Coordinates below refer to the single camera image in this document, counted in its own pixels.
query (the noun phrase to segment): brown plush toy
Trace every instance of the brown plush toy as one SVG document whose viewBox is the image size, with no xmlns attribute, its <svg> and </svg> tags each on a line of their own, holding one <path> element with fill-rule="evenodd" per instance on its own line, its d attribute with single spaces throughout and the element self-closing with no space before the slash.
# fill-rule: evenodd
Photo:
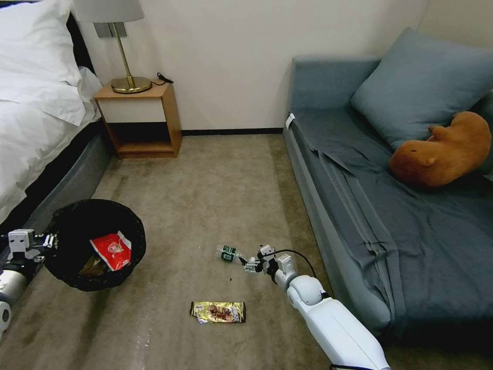
<svg viewBox="0 0 493 370">
<path fill-rule="evenodd" d="M 476 113 L 457 113 L 449 127 L 429 130 L 427 141 L 406 141 L 390 158 L 390 169 L 403 183 L 439 187 L 475 170 L 488 156 L 491 132 Z"/>
</svg>

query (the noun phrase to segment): beige carpet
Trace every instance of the beige carpet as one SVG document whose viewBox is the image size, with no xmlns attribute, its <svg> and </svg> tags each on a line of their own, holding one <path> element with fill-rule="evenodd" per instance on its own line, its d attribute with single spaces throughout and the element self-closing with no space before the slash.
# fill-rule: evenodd
<svg viewBox="0 0 493 370">
<path fill-rule="evenodd" d="M 186 137 L 175 160 L 114 159 L 95 197 L 142 218 L 146 256 L 121 287 L 96 293 L 43 269 L 0 344 L 2 370 L 329 368 L 269 277 L 213 257 L 223 243 L 247 255 L 267 243 L 297 249 L 328 287 L 281 135 Z M 246 323 L 200 325 L 192 300 L 245 301 Z M 474 353 L 386 352 L 393 369 L 493 368 Z"/>
</svg>

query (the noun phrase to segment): black trash bag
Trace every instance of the black trash bag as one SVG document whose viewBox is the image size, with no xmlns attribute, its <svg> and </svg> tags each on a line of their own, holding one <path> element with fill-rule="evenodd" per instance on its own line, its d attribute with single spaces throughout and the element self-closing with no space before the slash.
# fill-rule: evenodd
<svg viewBox="0 0 493 370">
<path fill-rule="evenodd" d="M 90 240 L 118 231 L 132 243 L 130 263 L 98 276 L 81 275 L 90 258 L 99 258 Z M 46 257 L 45 266 L 57 279 L 83 291 L 122 284 L 145 254 L 142 221 L 130 208 L 111 200 L 86 199 L 60 208 L 46 232 L 58 235 L 58 247 Z"/>
</svg>

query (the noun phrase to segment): green bottle label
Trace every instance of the green bottle label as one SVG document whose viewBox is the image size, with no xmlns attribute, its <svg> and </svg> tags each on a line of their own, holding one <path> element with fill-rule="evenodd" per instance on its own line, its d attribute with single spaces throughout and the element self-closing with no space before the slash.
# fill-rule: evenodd
<svg viewBox="0 0 493 370">
<path fill-rule="evenodd" d="M 221 258 L 227 262 L 233 262 L 236 254 L 236 248 L 224 246 L 222 247 Z"/>
</svg>

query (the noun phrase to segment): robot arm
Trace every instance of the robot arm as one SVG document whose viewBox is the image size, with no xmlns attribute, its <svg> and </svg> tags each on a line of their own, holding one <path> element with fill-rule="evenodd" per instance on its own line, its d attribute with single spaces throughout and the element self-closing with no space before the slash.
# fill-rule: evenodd
<svg viewBox="0 0 493 370">
<path fill-rule="evenodd" d="M 291 256 L 276 258 L 274 253 L 272 247 L 262 247 L 257 259 L 245 262 L 245 270 L 269 274 L 287 292 L 332 368 L 390 370 L 382 347 L 368 329 L 341 302 L 330 298 L 317 278 L 298 276 Z"/>
<path fill-rule="evenodd" d="M 43 264 L 45 254 L 56 248 L 55 235 L 34 235 L 32 229 L 9 232 L 5 239 L 10 248 L 8 261 L 0 265 L 0 340 L 10 325 L 12 306 L 21 298 L 27 284 Z"/>
</svg>

